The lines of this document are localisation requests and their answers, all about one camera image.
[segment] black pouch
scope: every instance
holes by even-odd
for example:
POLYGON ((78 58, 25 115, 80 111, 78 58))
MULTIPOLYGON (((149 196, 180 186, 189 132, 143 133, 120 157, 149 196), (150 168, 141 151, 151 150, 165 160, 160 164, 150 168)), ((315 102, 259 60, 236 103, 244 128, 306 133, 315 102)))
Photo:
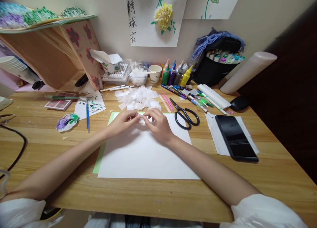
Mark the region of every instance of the black pouch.
POLYGON ((225 37, 214 44, 206 47, 203 52, 203 58, 194 73, 193 80, 197 84, 207 84, 209 87, 217 85, 231 70, 238 64, 218 63, 208 58, 207 52, 213 49, 228 50, 230 52, 238 52, 241 48, 241 42, 225 37))

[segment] wooden desk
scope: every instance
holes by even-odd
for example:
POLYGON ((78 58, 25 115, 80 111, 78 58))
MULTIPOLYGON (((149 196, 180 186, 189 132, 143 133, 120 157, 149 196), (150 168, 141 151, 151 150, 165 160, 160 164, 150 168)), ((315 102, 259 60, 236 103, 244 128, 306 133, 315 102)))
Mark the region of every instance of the wooden desk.
MULTIPOLYGON (((153 90, 162 92, 162 87, 156 84, 153 90)), ((228 101, 234 98, 216 91, 228 101)), ((15 93, 10 97, 14 100, 13 104, 1 111, 1 114, 17 115, 7 126, 21 132, 29 142, 23 156, 11 170, 12 176, 7 185, 9 191, 36 169, 106 126, 111 111, 120 111, 114 92, 104 92, 107 109, 90 117, 90 134, 85 120, 79 121, 73 131, 61 134, 55 129, 56 123, 66 113, 74 112, 75 103, 66 112, 48 110, 43 107, 47 103, 45 94, 50 93, 15 93)), ((258 164, 236 162, 229 156, 217 155, 203 111, 188 100, 180 101, 178 96, 167 90, 165 94, 182 108, 190 108, 199 115, 200 125, 189 131, 194 146, 242 175, 265 195, 284 202, 298 213, 308 227, 317 227, 317 186, 252 109, 233 115, 242 116, 260 150, 258 164)), ((160 105, 162 111, 167 112, 163 103, 160 105)), ((211 113, 221 114, 215 108, 211 113)), ((0 132, 0 169, 7 169, 21 149, 22 139, 5 129, 0 129, 0 132)), ((48 198, 48 205, 214 223, 233 220, 230 208, 201 180, 97 178, 92 170, 98 151, 88 157, 48 198)))

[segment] yarn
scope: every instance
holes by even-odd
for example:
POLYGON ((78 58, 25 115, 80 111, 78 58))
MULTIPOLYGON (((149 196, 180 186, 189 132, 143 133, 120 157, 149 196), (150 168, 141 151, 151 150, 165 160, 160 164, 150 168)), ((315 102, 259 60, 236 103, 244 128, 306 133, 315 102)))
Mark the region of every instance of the yarn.
POLYGON ((202 37, 202 38, 198 38, 196 41, 196 48, 194 53, 191 56, 190 62, 195 61, 198 57, 200 57, 200 55, 203 53, 203 51, 206 49, 206 47, 208 45, 211 45, 213 43, 215 43, 216 41, 219 41, 221 38, 224 37, 231 37, 234 38, 238 41, 241 42, 241 48, 238 52, 244 52, 244 47, 245 47, 245 42, 244 40, 242 40, 240 37, 231 34, 230 32, 227 31, 216 31, 214 28, 212 28, 211 32, 202 37))

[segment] human hand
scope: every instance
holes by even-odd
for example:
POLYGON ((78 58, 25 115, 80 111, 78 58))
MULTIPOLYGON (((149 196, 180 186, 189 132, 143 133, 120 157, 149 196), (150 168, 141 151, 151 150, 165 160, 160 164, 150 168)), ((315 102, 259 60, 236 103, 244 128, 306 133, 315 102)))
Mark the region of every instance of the human hand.
POLYGON ((141 116, 135 110, 127 110, 120 112, 116 118, 105 128, 107 138, 119 135, 132 125, 139 122, 141 116))
POLYGON ((143 118, 145 125, 150 129, 157 139, 168 143, 175 136, 169 126, 166 116, 164 116, 160 110, 152 108, 143 114, 143 118), (152 121, 155 120, 156 125, 154 126, 148 120, 148 118, 152 118, 152 121))

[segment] watercolor palette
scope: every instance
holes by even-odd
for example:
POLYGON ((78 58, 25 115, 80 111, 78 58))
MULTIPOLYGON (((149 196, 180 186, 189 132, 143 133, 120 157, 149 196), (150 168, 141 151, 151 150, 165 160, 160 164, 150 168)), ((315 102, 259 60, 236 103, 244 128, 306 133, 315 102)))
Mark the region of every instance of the watercolor palette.
MULTIPOLYGON (((76 96, 76 94, 59 92, 55 96, 76 96)), ((52 100, 48 102, 44 107, 48 109, 53 109, 53 110, 66 111, 66 109, 72 104, 72 102, 73 102, 73 99, 72 100, 52 100)))

